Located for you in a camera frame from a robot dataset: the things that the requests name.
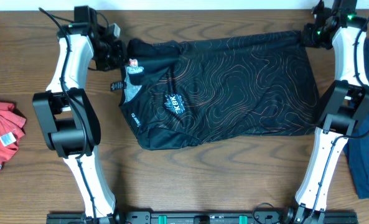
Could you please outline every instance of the topographic line pattern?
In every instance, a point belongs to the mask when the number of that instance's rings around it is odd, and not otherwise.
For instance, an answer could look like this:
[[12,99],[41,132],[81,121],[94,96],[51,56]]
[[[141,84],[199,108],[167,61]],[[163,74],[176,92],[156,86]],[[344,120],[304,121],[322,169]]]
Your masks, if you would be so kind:
[[[143,85],[134,99],[138,102],[132,105],[142,105],[137,112],[142,127],[132,127],[135,135],[147,141],[170,141],[173,133],[196,139],[177,146],[184,147],[239,135],[312,134],[319,94],[299,40],[300,32],[288,31],[154,44],[158,49],[180,48],[180,55],[157,83]],[[166,95],[172,94],[182,97],[183,113],[167,110]],[[153,134],[152,129],[170,134]]]

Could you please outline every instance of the shirt tag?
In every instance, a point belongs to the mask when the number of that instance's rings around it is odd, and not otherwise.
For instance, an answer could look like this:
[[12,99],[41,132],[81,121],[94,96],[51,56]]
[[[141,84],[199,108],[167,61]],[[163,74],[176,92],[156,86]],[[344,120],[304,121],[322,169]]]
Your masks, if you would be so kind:
[[14,135],[10,132],[5,135],[0,136],[0,141],[2,142],[3,146],[6,147],[10,145],[11,143],[16,142]]
[[123,90],[126,88],[126,83],[122,81],[111,83],[111,91]]

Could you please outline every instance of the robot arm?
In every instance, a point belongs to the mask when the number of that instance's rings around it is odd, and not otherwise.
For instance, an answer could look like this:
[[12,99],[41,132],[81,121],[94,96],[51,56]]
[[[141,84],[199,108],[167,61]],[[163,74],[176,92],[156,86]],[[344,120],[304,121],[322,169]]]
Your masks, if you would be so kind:
[[365,19],[355,15],[357,1],[335,0],[332,10],[320,2],[313,10],[316,23],[305,26],[305,43],[317,40],[309,47],[333,47],[335,50],[335,81],[320,99],[315,112],[314,148],[307,167],[306,176],[296,192],[298,209],[294,223],[302,223],[310,214],[317,221],[324,217],[327,196],[336,163],[348,139],[369,112],[369,85],[364,68],[363,30],[357,45],[357,65],[361,84],[355,78],[354,50],[355,41]]
[[[67,34],[71,49],[65,68],[65,87],[79,113],[73,112],[70,119],[56,119],[54,116],[71,110],[60,84],[68,55],[63,31]],[[75,21],[64,26],[63,31],[57,34],[60,38],[60,57],[54,77],[45,93],[34,95],[33,104],[48,147],[63,157],[77,181],[85,202],[86,217],[108,221],[113,218],[116,201],[104,178],[98,155],[100,124],[84,89],[90,60],[95,60],[97,70],[119,68],[124,61],[124,47],[121,41],[115,41],[119,37],[119,27],[116,24],[108,28],[99,26],[95,10],[88,6],[76,7]],[[79,116],[85,127],[79,122]],[[83,128],[87,130],[88,139],[84,149]],[[85,155],[77,159],[82,150],[85,150]]]

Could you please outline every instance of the wooden table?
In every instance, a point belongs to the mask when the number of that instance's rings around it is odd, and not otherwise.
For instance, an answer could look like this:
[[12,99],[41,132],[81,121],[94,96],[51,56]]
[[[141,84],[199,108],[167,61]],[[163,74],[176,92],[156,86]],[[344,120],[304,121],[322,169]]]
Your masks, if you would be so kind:
[[[72,12],[54,12],[72,18]],[[124,41],[202,40],[302,29],[310,11],[105,11]],[[369,11],[359,14],[367,15]],[[27,118],[19,152],[0,172],[0,223],[45,223],[52,211],[84,211],[69,168],[47,149],[32,107],[54,75],[57,28],[39,12],[0,12],[0,101],[16,102]],[[308,49],[319,92],[332,83],[334,51]],[[252,210],[261,202],[285,207],[304,177],[314,136],[238,137],[199,147],[147,151],[128,128],[109,92],[119,71],[89,72],[86,92],[101,123],[101,160],[119,206],[158,210]],[[328,208],[358,213],[369,223],[344,154]]]

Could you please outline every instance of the black cable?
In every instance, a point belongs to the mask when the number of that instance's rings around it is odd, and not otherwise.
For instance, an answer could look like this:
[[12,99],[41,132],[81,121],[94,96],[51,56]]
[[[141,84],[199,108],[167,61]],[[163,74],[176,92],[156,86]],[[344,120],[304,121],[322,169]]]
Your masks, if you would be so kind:
[[52,17],[56,18],[56,19],[60,19],[62,21],[66,21],[66,22],[71,22],[73,23],[74,21],[70,20],[70,19],[66,19],[66,18],[62,18],[60,16],[56,16],[56,15],[53,15],[53,14],[50,14]]
[[[355,77],[357,79],[357,81],[359,82],[359,84],[361,85],[361,87],[363,87],[365,89],[365,91],[368,93],[369,91],[369,87],[367,87],[360,79],[360,74],[358,72],[358,65],[357,65],[357,47],[358,47],[358,40],[363,32],[363,30],[367,27],[367,24],[369,23],[369,16],[368,16],[368,19],[365,21],[363,27],[360,29],[360,31],[358,31],[358,34],[356,36],[356,39],[355,39],[355,43],[354,43],[354,71],[355,71]],[[332,142],[332,146],[331,146],[331,150],[329,152],[329,155],[328,155],[328,159],[327,159],[327,162],[325,163],[325,167],[324,167],[324,171],[322,173],[322,177],[321,177],[321,181],[319,182],[319,188],[318,188],[318,191],[317,191],[317,194],[316,194],[316,197],[315,197],[315,201],[314,201],[314,205],[313,205],[313,209],[312,209],[312,212],[310,213],[309,217],[313,216],[314,214],[314,211],[315,211],[315,208],[317,207],[317,202],[318,202],[318,198],[320,196],[320,191],[321,191],[321,187],[322,187],[322,182],[324,181],[324,177],[325,177],[325,173],[327,172],[327,168],[328,168],[328,164],[329,164],[329,161],[330,161],[330,158],[332,156],[332,153],[334,151],[334,147],[336,146],[336,143],[338,142],[339,139],[341,138],[348,138],[348,139],[361,139],[361,138],[364,138],[366,137],[367,135],[369,135],[369,130],[364,133],[364,134],[361,134],[359,136],[348,136],[348,135],[342,135],[342,136],[339,136],[339,137],[336,137],[335,140]]]
[[86,130],[86,127],[85,127],[85,122],[84,122],[82,116],[80,115],[80,113],[78,111],[78,108],[75,106],[75,104],[73,103],[72,99],[70,98],[70,96],[68,95],[68,93],[67,93],[67,91],[65,90],[65,87],[64,87],[65,70],[67,68],[67,63],[68,63],[68,59],[69,59],[70,52],[71,52],[71,44],[70,44],[70,41],[69,41],[69,38],[68,38],[67,34],[62,29],[61,25],[54,19],[54,17],[52,15],[50,15],[48,12],[46,12],[45,10],[43,10],[41,7],[39,8],[39,11],[43,12],[46,16],[48,16],[57,25],[57,27],[60,29],[61,33],[64,35],[65,41],[67,41],[67,54],[65,56],[64,64],[63,64],[62,71],[61,71],[60,84],[61,84],[61,89],[62,89],[62,92],[63,92],[64,96],[66,97],[66,99],[67,99],[70,107],[72,108],[73,112],[78,116],[78,118],[80,120],[80,123],[81,123],[81,126],[82,126],[83,135],[84,135],[83,149],[82,149],[81,154],[76,157],[76,160],[78,161],[78,166],[79,166],[79,169],[80,169],[80,172],[81,172],[81,175],[82,175],[82,179],[83,179],[83,182],[86,185],[86,189],[88,191],[88,194],[90,196],[90,200],[91,200],[91,203],[92,203],[92,206],[93,206],[94,221],[97,222],[97,217],[96,217],[96,213],[95,213],[95,208],[96,207],[95,207],[95,203],[94,203],[94,198],[93,198],[93,196],[90,192],[90,189],[88,187],[86,177],[83,173],[82,163],[80,162],[80,158],[85,154],[85,149],[87,148],[87,144],[88,144],[87,130]]
[[97,224],[95,198],[91,194],[89,183],[87,182],[86,177],[85,177],[85,173],[83,171],[82,162],[80,162],[80,159],[77,159],[77,162],[78,162],[78,167],[79,167],[80,175],[82,175],[83,183],[85,183],[86,190],[87,190],[87,192],[89,193],[89,196],[90,196],[91,204],[93,205],[92,207],[93,207],[94,223]]
[[110,23],[108,22],[108,19],[101,12],[96,12],[96,14],[101,15],[102,18],[104,18],[106,25],[107,25],[104,36],[108,35],[108,32],[110,31]]
[[261,223],[259,220],[258,220],[258,218],[256,218],[255,217],[255,212],[256,212],[256,210],[260,207],[260,206],[262,206],[262,205],[268,205],[268,206],[270,206],[270,207],[272,207],[273,209],[274,209],[274,206],[272,206],[270,203],[260,203],[258,206],[256,206],[256,208],[253,210],[253,212],[252,212],[252,218],[253,218],[253,220],[255,221],[255,222],[257,222],[257,223],[259,223],[259,224],[265,224],[265,223]]

